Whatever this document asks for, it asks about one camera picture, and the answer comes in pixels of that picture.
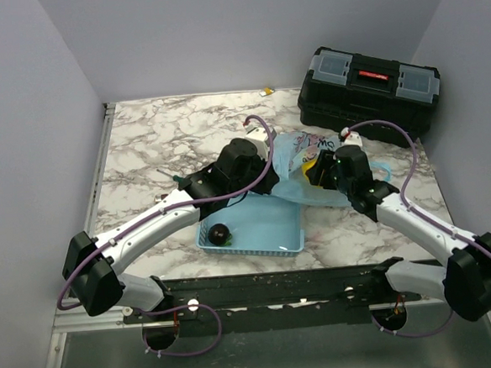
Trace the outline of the yellow fake fruit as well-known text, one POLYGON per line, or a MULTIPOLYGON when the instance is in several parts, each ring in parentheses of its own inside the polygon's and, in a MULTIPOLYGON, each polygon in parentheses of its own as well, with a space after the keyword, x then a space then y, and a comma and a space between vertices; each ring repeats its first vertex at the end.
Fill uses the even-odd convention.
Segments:
POLYGON ((316 165, 316 159, 306 161, 302 164, 301 170, 304 176, 307 176, 307 172, 316 165))

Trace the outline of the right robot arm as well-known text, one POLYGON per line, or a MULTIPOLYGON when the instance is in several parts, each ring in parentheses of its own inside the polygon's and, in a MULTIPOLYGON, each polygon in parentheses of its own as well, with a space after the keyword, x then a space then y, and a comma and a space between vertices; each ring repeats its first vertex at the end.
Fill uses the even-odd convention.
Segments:
POLYGON ((438 261, 388 260, 371 280, 377 300, 413 292, 446 302, 470 322, 491 311, 491 233, 469 233, 415 207, 397 187, 373 176, 359 145, 322 150, 303 173, 309 184, 341 192, 358 213, 400 232, 438 261))

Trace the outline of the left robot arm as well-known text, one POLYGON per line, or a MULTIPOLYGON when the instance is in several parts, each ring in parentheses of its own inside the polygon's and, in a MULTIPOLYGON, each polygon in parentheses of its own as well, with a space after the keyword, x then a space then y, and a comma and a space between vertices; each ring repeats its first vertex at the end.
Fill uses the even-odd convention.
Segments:
POLYGON ((233 139, 214 163, 183 177, 153 208, 97 238, 74 235, 63 266, 65 289, 91 317, 122 305, 139 308, 155 321, 166 318, 172 305, 162 281, 132 276, 126 269, 171 234, 227 208, 230 199, 271 193, 279 180, 272 166, 273 141, 233 139))

